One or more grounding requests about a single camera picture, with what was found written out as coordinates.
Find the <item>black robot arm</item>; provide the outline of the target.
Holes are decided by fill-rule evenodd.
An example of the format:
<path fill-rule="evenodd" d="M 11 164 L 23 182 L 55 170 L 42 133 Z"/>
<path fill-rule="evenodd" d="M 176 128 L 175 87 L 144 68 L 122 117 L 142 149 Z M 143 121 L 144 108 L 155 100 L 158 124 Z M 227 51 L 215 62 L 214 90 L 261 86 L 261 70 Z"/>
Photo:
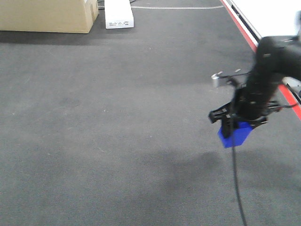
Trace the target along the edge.
<path fill-rule="evenodd" d="M 223 124 L 243 121 L 256 128 L 268 120 L 268 115 L 280 106 L 271 101 L 284 77 L 301 79 L 301 40 L 297 36 L 263 37 L 257 46 L 255 64 L 245 73 L 245 83 L 239 84 L 233 75 L 222 72 L 212 75 L 215 86 L 232 83 L 236 87 L 233 103 L 209 113 L 209 120 Z"/>

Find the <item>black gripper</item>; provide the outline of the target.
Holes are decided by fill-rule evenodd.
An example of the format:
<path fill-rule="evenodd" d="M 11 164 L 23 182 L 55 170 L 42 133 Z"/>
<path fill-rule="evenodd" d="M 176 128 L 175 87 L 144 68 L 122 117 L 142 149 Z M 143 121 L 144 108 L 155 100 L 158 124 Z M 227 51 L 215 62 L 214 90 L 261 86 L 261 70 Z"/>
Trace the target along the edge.
<path fill-rule="evenodd" d="M 265 124 L 270 114 L 285 108 L 278 101 L 271 100 L 271 96 L 271 93 L 266 97 L 263 93 L 249 93 L 246 87 L 240 87 L 230 102 L 210 111 L 208 118 L 211 123 L 220 121 L 223 137 L 229 138 L 238 128 L 238 122 L 248 122 L 254 129 Z"/>

